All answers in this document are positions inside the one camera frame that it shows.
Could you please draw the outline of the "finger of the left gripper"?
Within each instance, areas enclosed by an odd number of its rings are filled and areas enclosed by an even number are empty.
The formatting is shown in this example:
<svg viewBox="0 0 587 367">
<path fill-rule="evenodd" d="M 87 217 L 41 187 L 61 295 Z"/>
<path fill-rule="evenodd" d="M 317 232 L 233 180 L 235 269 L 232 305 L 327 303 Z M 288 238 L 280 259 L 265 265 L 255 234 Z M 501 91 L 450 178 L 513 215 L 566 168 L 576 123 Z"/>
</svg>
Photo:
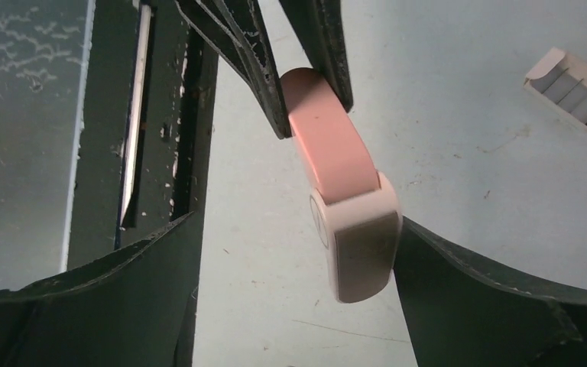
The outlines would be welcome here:
<svg viewBox="0 0 587 367">
<path fill-rule="evenodd" d="M 279 139 L 291 136 L 280 77 L 255 0 L 183 0 L 182 17 L 249 85 Z"/>
<path fill-rule="evenodd" d="M 310 65 L 349 112 L 354 99 L 340 0 L 280 0 L 280 4 Z"/>
</svg>

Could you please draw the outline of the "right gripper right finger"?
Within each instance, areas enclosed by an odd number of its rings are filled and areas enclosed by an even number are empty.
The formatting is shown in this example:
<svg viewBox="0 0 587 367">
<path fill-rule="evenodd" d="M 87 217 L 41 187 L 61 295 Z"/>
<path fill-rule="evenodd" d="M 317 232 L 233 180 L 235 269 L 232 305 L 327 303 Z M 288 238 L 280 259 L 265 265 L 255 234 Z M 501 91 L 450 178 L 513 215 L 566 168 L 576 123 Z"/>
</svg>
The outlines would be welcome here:
<svg viewBox="0 0 587 367">
<path fill-rule="evenodd" d="M 587 366 L 587 290 L 510 268 L 405 219 L 395 283 L 420 366 Z"/>
</svg>

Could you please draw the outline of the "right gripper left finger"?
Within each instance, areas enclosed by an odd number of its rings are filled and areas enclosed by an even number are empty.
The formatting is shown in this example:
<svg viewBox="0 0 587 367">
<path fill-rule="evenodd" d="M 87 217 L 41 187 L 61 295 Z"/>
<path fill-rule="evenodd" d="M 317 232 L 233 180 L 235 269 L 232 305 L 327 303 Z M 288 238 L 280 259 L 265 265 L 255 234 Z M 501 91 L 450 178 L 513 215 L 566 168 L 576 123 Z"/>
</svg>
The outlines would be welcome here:
<svg viewBox="0 0 587 367">
<path fill-rule="evenodd" d="M 189 366 L 195 216 L 87 265 L 0 291 L 0 366 Z"/>
</svg>

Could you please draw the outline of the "pink stapler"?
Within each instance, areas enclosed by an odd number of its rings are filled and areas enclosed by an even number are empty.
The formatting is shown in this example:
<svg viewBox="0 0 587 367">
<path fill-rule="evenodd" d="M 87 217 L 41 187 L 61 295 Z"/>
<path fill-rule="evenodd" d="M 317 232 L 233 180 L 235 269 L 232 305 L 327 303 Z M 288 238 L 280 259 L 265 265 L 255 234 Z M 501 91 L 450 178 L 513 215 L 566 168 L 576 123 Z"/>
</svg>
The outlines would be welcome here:
<svg viewBox="0 0 587 367">
<path fill-rule="evenodd" d="M 391 277 L 403 222 L 397 193 L 320 73 L 292 69 L 281 86 L 332 292 L 344 304 L 366 300 Z"/>
</svg>

